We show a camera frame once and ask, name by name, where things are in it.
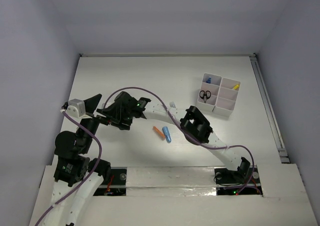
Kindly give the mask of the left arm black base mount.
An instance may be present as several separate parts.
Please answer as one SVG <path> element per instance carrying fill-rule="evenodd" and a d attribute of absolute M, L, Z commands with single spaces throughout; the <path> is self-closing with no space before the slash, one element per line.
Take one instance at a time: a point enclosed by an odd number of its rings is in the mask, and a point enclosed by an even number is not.
<path fill-rule="evenodd" d="M 104 181 L 93 194 L 94 196 L 125 196 L 127 168 L 111 168 L 110 177 Z"/>

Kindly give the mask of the black handled scissors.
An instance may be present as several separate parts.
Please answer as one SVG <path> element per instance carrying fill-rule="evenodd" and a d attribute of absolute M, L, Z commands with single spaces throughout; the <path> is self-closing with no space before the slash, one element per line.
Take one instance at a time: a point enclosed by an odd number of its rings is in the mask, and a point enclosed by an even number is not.
<path fill-rule="evenodd" d="M 211 95 L 211 92 L 208 90 L 201 90 L 199 92 L 199 97 L 204 103 L 206 103 L 207 100 L 211 98 Z"/>

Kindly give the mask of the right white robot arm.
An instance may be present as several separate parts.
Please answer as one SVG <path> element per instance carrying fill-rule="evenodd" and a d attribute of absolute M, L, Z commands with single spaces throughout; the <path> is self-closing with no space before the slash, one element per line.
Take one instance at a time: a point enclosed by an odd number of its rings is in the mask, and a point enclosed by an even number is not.
<path fill-rule="evenodd" d="M 219 139 L 209 120 L 195 106 L 186 110 L 166 107 L 148 98 L 137 100 L 122 91 L 111 105 L 98 109 L 97 112 L 121 130 L 129 130 L 133 119 L 138 118 L 176 125 L 190 143 L 200 145 L 216 156 L 230 171 L 235 182 L 242 182 L 249 175 L 250 162 L 233 151 L 232 146 L 227 146 Z"/>

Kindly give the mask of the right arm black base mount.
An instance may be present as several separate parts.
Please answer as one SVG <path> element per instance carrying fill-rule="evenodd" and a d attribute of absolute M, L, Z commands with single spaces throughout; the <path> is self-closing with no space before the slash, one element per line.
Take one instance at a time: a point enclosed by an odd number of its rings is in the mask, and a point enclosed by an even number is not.
<path fill-rule="evenodd" d="M 213 181 L 216 183 L 217 196 L 236 196 L 238 190 L 246 183 L 253 172 L 251 180 L 247 186 L 240 192 L 240 195 L 263 195 L 260 175 L 257 167 L 250 168 L 248 176 L 245 179 L 235 176 L 225 168 L 216 168 L 214 170 Z"/>

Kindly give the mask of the small blue cap bottle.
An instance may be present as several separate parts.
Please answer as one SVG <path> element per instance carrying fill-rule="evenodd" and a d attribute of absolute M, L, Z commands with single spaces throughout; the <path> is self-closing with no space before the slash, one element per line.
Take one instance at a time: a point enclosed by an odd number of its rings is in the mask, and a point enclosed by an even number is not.
<path fill-rule="evenodd" d="M 211 81 L 212 81 L 212 78 L 208 77 L 207 80 L 206 80 L 206 83 L 211 84 Z"/>

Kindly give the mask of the orange highlighter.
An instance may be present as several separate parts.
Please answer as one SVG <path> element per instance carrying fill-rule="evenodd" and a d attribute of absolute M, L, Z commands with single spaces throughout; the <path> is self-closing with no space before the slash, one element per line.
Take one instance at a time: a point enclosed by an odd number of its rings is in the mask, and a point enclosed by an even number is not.
<path fill-rule="evenodd" d="M 166 139 L 166 136 L 164 135 L 164 133 L 160 129 L 158 129 L 156 126 L 153 126 L 152 129 L 162 140 Z"/>

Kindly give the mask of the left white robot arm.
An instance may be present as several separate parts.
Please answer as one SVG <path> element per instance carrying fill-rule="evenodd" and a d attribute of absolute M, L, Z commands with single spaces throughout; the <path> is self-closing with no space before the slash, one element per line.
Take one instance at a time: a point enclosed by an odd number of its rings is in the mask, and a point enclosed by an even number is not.
<path fill-rule="evenodd" d="M 61 113 L 77 130 L 62 131 L 55 138 L 57 164 L 50 206 L 37 226 L 79 225 L 95 191 L 110 180 L 111 165 L 101 159 L 102 145 L 95 136 L 101 119 L 94 111 L 101 97 L 73 99 L 61 107 Z"/>

